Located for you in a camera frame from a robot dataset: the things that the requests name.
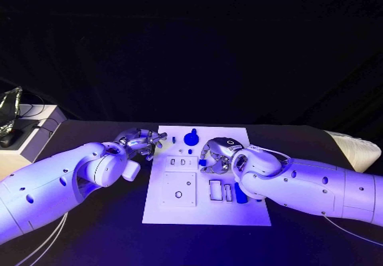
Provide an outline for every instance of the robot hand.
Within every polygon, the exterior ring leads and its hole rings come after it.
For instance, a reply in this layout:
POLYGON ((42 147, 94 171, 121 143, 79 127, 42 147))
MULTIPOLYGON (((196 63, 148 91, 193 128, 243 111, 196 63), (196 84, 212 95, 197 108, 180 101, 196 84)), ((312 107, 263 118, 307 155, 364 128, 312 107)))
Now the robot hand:
POLYGON ((268 197, 305 213, 383 226, 382 176, 291 158, 253 145, 243 149, 238 141, 223 137, 209 140, 202 159, 209 149, 217 162, 202 172, 226 173, 230 164, 235 181, 248 197, 258 200, 268 197))
POLYGON ((121 175, 132 181, 140 164, 130 159, 140 153, 151 160, 166 136, 127 130, 114 142, 91 142, 10 174, 0 182, 0 244, 56 220, 121 175))

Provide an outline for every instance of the table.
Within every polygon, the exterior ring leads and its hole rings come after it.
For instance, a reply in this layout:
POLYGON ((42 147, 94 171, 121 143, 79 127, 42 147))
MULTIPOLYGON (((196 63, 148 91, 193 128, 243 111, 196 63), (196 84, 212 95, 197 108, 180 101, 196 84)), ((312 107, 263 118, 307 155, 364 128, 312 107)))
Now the table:
MULTIPOLYGON (((157 130, 158 125, 68 120, 37 160, 83 143, 112 140, 127 128, 157 130)), ((194 126, 245 127, 253 145, 351 169, 331 136, 312 127, 194 126)), ((344 233, 322 217, 269 199, 271 227, 142 224, 151 162, 144 157, 135 159, 141 164, 135 181, 119 178, 69 212, 62 234, 37 265, 382 265, 383 247, 344 233)), ((379 226, 347 219, 333 221, 383 242, 379 226)), ((58 221, 0 246, 1 265, 13 265, 29 255, 56 225, 58 221)))

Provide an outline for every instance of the dark background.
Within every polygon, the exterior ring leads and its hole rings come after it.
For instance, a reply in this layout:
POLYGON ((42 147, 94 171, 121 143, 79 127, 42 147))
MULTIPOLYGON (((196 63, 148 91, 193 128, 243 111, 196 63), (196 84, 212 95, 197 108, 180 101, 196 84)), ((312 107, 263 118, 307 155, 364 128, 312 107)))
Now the dark background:
POLYGON ((20 85, 69 118, 311 125, 383 146, 380 1, 19 1, 0 10, 0 90, 20 85))

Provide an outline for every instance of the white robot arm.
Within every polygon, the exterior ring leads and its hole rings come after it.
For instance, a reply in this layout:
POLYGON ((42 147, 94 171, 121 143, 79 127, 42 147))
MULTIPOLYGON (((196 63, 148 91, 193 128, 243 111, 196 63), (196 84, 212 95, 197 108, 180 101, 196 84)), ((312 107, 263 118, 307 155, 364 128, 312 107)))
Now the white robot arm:
POLYGON ((225 173, 230 165, 235 181, 250 198, 268 197, 305 213, 383 226, 382 176, 291 158, 253 145, 243 148, 225 137, 207 142, 202 159, 209 150, 217 163, 202 172, 225 173))
POLYGON ((114 142, 92 142, 22 168, 0 182, 0 244, 45 226, 86 196, 122 177, 132 181, 137 153, 153 159, 167 134, 124 131, 114 142))

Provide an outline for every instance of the white box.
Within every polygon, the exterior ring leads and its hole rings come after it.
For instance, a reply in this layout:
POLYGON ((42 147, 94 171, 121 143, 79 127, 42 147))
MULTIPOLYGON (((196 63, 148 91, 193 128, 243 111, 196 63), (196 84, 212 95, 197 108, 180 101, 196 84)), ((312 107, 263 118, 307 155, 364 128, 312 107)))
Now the white box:
MULTIPOLYGON (((30 105, 20 104, 20 114, 24 114, 29 108, 30 105)), ((29 117, 20 119, 45 119, 39 121, 37 126, 43 126, 47 130, 53 131, 53 133, 58 128, 58 124, 52 119, 55 119, 58 123, 66 120, 66 117, 56 105, 45 105, 43 107, 43 105, 33 104, 33 109, 27 113, 27 116, 29 117)), ((49 140, 47 130, 33 129, 24 143, 17 150, 0 150, 0 181, 11 172, 35 162, 36 157, 49 140)))

